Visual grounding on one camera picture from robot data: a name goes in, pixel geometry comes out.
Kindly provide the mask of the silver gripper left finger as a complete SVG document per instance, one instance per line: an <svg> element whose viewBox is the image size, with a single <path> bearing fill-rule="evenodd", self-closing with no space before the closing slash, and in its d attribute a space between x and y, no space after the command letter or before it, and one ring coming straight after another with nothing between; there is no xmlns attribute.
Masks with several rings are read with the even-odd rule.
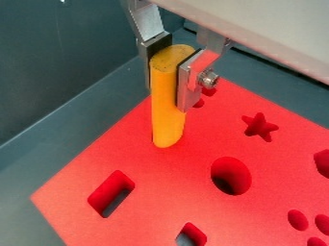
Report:
<svg viewBox="0 0 329 246"><path fill-rule="evenodd" d="M144 62L145 86L149 87L151 57L172 45L172 35L164 30L157 6L148 0L120 0L136 37L139 56Z"/></svg>

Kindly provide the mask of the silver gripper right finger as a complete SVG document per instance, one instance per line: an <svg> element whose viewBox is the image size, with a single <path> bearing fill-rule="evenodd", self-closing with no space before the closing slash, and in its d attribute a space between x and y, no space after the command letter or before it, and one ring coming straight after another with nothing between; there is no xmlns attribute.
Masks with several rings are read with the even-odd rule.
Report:
<svg viewBox="0 0 329 246"><path fill-rule="evenodd" d="M176 106L181 112L199 102L202 89L212 89L219 76L214 63L231 48L234 41L216 32L199 27L196 41L204 46L179 65Z"/></svg>

